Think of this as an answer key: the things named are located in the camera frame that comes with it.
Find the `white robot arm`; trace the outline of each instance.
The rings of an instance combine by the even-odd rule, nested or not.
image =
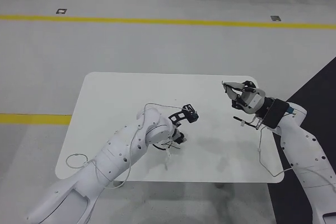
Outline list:
[[[185,105],[181,112],[169,118],[146,106],[137,115],[136,122],[116,132],[81,170],[52,185],[27,220],[42,224],[87,223],[101,192],[136,163],[147,152],[149,144],[169,138],[177,143],[184,142],[184,135],[177,129],[179,121],[187,119],[192,123],[198,119],[191,105]]]
[[[312,207],[313,224],[336,224],[336,174],[316,137],[300,127],[307,114],[299,105],[268,98],[250,82],[223,83],[232,107],[255,114],[259,123],[281,136],[283,152],[299,179]]]

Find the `white cable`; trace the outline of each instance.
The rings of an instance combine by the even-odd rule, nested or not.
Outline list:
[[[157,105],[157,106],[162,106],[162,107],[165,107],[165,108],[177,108],[177,109],[181,109],[181,110],[187,110],[187,109],[179,108],[179,107],[176,107],[176,106],[166,106],[166,105],[161,105],[161,104],[155,104],[155,103],[153,103],[153,102],[149,102],[149,103],[145,104],[144,109],[143,109],[143,123],[142,123],[142,125],[138,126],[136,132],[135,132],[134,135],[133,135],[132,140],[130,141],[130,145],[129,145],[129,169],[128,169],[128,173],[127,173],[126,178],[124,179],[124,181],[123,181],[120,185],[115,186],[115,187],[113,187],[113,188],[108,188],[107,186],[105,186],[104,184],[102,184],[102,183],[100,182],[100,180],[99,180],[99,176],[98,176],[98,172],[97,172],[97,169],[98,169],[98,168],[97,168],[97,166],[96,166],[96,164],[97,164],[97,163],[96,163],[96,160],[95,160],[95,159],[92,159],[92,160],[87,161],[87,160],[88,160],[88,157],[87,157],[85,154],[82,154],[82,153],[74,153],[74,154],[69,155],[69,156],[66,158],[66,165],[67,165],[68,167],[72,168],[72,169],[80,169],[80,168],[83,168],[84,166],[87,166],[87,164],[88,164],[89,162],[92,162],[92,164],[95,166],[96,179],[97,179],[98,183],[99,183],[100,185],[102,185],[103,188],[111,190],[111,189],[115,189],[115,188],[119,188],[119,187],[121,187],[121,186],[128,180],[128,177],[129,177],[129,174],[130,174],[130,170],[131,170],[131,167],[132,167],[132,162],[131,162],[131,158],[132,158],[132,143],[133,143],[133,140],[134,140],[134,138],[136,137],[138,131],[141,130],[141,129],[143,128],[144,121],[146,120],[146,106],[147,106],[147,105]],[[68,164],[68,162],[67,162],[68,159],[69,159],[71,156],[78,156],[78,155],[85,156],[85,157],[86,157],[86,162],[85,162],[82,166],[80,166],[80,167],[70,166],[70,165]]]
[[[261,161],[261,157],[262,157],[262,149],[260,148],[260,146],[261,146],[261,144],[262,144],[262,135],[263,135],[263,129],[264,128],[266,128],[267,126],[264,126],[261,130],[260,130],[260,142],[259,142],[259,148],[258,148],[258,152],[259,152],[259,162],[260,162],[260,164],[270,173],[270,175],[272,175],[274,178],[275,177],[277,177],[278,175],[280,175],[280,174],[282,174],[283,172],[286,172],[286,171],[288,171],[288,170],[294,170],[294,169],[302,169],[302,170],[308,170],[308,171],[310,171],[310,172],[313,172],[313,173],[315,173],[315,174],[317,174],[319,177],[321,177],[322,179],[324,179],[327,183],[328,183],[328,185],[331,185],[332,186],[332,188],[333,188],[333,190],[334,190],[334,192],[336,193],[336,186],[334,186],[333,185],[333,183],[331,183],[327,178],[325,178],[324,176],[322,176],[321,174],[319,174],[318,172],[316,172],[316,171],[314,171],[314,170],[310,170],[310,169],[308,169],[308,168],[305,168],[305,167],[296,167],[296,168],[288,168],[288,169],[285,169],[285,170],[283,170],[283,171],[281,171],[281,172],[279,172],[278,174],[276,174],[276,175],[273,175],[272,173],[271,173],[271,171],[262,163],[262,161]]]
[[[79,166],[79,167],[70,166],[70,165],[68,164],[68,159],[69,159],[71,156],[85,156],[85,158],[86,158],[86,162],[84,162],[83,165],[82,165],[82,166]],[[82,154],[82,153],[75,153],[75,154],[71,154],[71,155],[69,155],[69,156],[66,158],[66,161],[65,161],[65,162],[66,162],[66,165],[67,165],[68,167],[72,168],[72,169],[81,169],[81,168],[83,168],[84,166],[86,166],[86,164],[87,164],[87,162],[88,162],[88,157],[87,157],[85,154]]]

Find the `wire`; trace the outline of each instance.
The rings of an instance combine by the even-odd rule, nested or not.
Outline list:
[[[70,166],[70,165],[68,164],[68,159],[69,159],[71,156],[85,156],[85,158],[86,158],[86,162],[84,162],[83,165],[82,165],[82,166],[79,166],[79,167]],[[65,162],[66,162],[66,165],[67,165],[68,167],[72,168],[72,169],[81,169],[81,168],[83,168],[84,166],[86,166],[86,163],[88,162],[88,157],[87,157],[85,154],[82,154],[82,153],[75,153],[75,154],[71,154],[71,155],[69,155],[69,156],[66,158],[66,161],[65,161]]]
[[[270,173],[270,175],[272,175],[274,178],[275,177],[277,177],[278,175],[280,175],[280,174],[282,174],[283,172],[286,172],[286,171],[288,171],[288,170],[294,170],[294,169],[303,169],[303,170],[308,170],[308,171],[310,171],[310,172],[313,172],[313,173],[315,173],[315,174],[317,174],[319,177],[321,177],[322,179],[324,179],[327,183],[328,183],[328,185],[331,185],[332,186],[332,188],[333,188],[333,190],[334,190],[334,192],[336,193],[336,186],[334,186],[333,185],[333,183],[331,183],[327,178],[325,178],[324,176],[322,176],[321,174],[319,174],[318,172],[316,172],[316,171],[314,171],[314,170],[310,170],[310,169],[308,169],[308,168],[305,168],[305,167],[296,167],[296,168],[292,168],[292,167],[290,167],[290,168],[288,168],[288,169],[285,169],[285,170],[283,170],[283,171],[281,171],[281,172],[279,172],[278,174],[272,174],[271,173],[271,171],[262,163],[262,161],[261,161],[261,157],[262,157],[262,149],[260,148],[260,146],[261,146],[261,144],[262,144],[262,135],[263,135],[263,129],[264,128],[266,128],[267,126],[264,126],[261,130],[260,130],[260,141],[259,141],[259,148],[258,148],[258,152],[259,152],[259,162],[260,162],[260,164]]]
[[[88,161],[88,157],[87,157],[85,154],[82,154],[82,153],[75,153],[75,154],[71,154],[71,155],[69,155],[69,156],[66,158],[66,165],[67,165],[68,167],[72,168],[72,169],[81,169],[81,168],[87,166],[88,163],[92,162],[92,164],[95,166],[95,175],[96,175],[96,179],[97,179],[98,183],[99,183],[100,185],[102,185],[102,187],[103,187],[104,189],[112,190],[112,189],[115,189],[115,188],[120,188],[120,187],[121,187],[122,185],[124,185],[124,183],[128,180],[128,177],[129,177],[129,174],[130,174],[130,171],[131,171],[131,168],[132,168],[132,162],[131,162],[131,158],[132,158],[132,143],[133,143],[133,140],[134,140],[134,138],[136,137],[137,133],[138,133],[140,130],[142,130],[142,128],[143,128],[143,126],[144,126],[144,122],[146,121],[146,107],[147,107],[147,105],[157,105],[157,106],[162,106],[162,107],[165,107],[165,108],[176,108],[176,109],[181,109],[181,110],[187,110],[187,109],[185,109],[185,108],[179,108],[179,107],[177,107],[177,106],[166,106],[166,105],[156,104],[156,103],[154,103],[154,102],[149,102],[149,103],[147,103],[147,104],[144,105],[144,109],[143,109],[143,122],[142,122],[142,125],[139,125],[139,126],[138,126],[136,132],[134,133],[134,135],[133,135],[133,137],[132,137],[132,139],[131,139],[131,141],[130,141],[130,145],[129,145],[129,169],[128,169],[128,173],[127,173],[126,178],[124,179],[124,181],[123,181],[120,185],[115,186],[115,187],[113,187],[113,188],[108,188],[107,186],[105,186],[104,184],[102,184],[102,183],[100,182],[100,180],[99,180],[99,176],[98,176],[98,172],[97,172],[97,170],[99,170],[98,167],[97,167],[97,161],[96,161],[94,158],[93,158],[92,160],[89,160],[89,161]],[[80,167],[70,166],[70,165],[68,164],[68,159],[69,159],[71,156],[78,156],[78,155],[85,156],[85,157],[86,157],[86,162],[84,162],[83,165],[80,166]]]

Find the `black cable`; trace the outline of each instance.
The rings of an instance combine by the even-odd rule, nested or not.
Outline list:
[[[155,144],[153,144],[153,146],[154,146],[155,148],[158,148],[159,150],[162,150],[162,151],[165,151],[165,150],[166,150],[165,148],[160,148],[160,147],[156,146]]]

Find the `table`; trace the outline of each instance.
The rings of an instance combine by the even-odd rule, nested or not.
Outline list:
[[[192,104],[199,114],[195,123],[182,121],[179,127],[188,139],[167,153],[149,146],[147,153],[132,167],[128,181],[177,181],[214,183],[278,183],[284,174],[272,177],[259,163],[260,132],[240,126],[238,116],[252,120],[231,107],[221,82],[256,80],[249,76],[202,74],[145,74],[92,72],[85,77],[71,123],[56,165],[56,175],[65,179],[77,170],[65,160],[73,153],[93,158],[107,140],[148,102],[183,106]],[[169,116],[177,109],[158,107]],[[71,157],[71,166],[80,166],[83,157]],[[282,165],[272,133],[263,130],[262,162],[273,174]],[[125,179],[127,172],[116,180]]]

